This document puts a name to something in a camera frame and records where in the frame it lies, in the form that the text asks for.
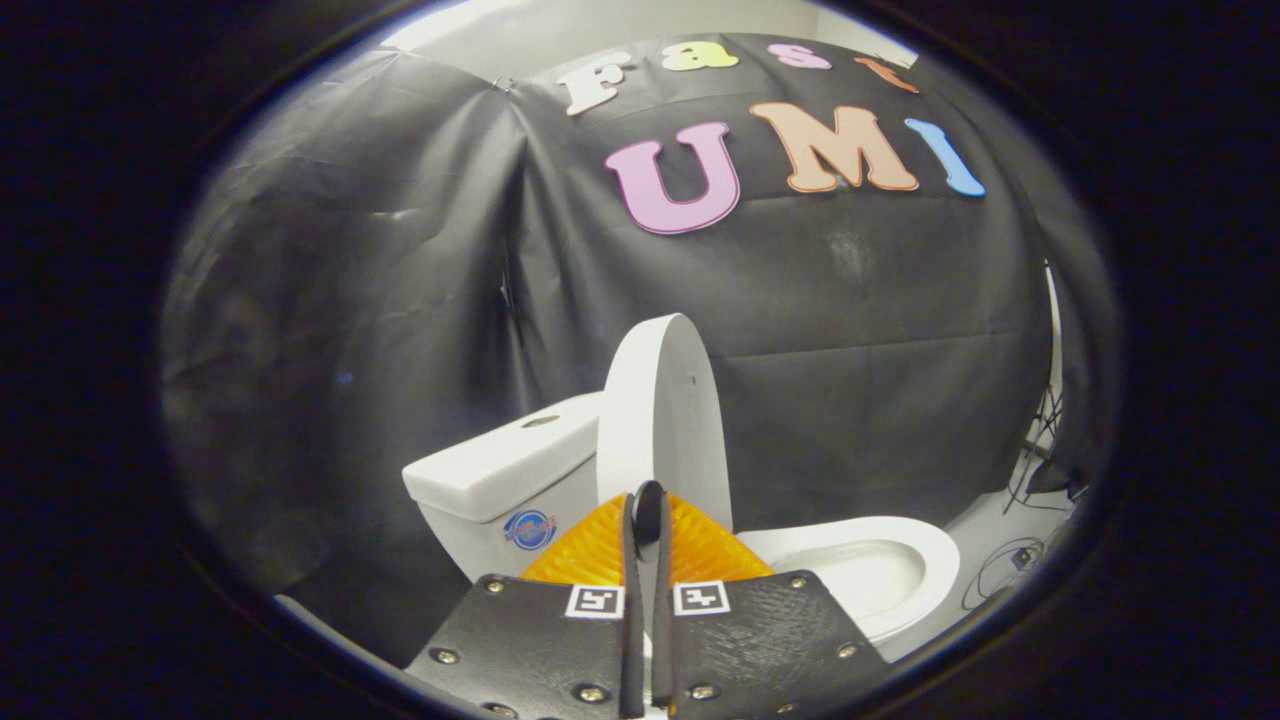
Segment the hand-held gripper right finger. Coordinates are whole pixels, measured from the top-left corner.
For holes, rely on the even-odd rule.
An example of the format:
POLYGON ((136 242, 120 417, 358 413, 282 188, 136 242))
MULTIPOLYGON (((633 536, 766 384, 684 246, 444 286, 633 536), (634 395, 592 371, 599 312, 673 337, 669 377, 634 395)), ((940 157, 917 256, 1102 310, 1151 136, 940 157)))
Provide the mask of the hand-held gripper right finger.
POLYGON ((652 692, 671 719, 814 719, 890 666, 809 570, 772 571, 668 493, 660 511, 652 692))

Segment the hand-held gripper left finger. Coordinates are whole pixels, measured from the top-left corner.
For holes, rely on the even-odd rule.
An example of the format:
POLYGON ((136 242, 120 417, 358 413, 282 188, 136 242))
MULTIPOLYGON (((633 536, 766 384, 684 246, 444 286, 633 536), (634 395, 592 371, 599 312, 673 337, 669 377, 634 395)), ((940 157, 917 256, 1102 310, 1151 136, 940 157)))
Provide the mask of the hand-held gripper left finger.
POLYGON ((480 577, 406 671, 499 719, 634 719, 643 697, 635 497, 582 521, 599 529, 612 582, 480 577))

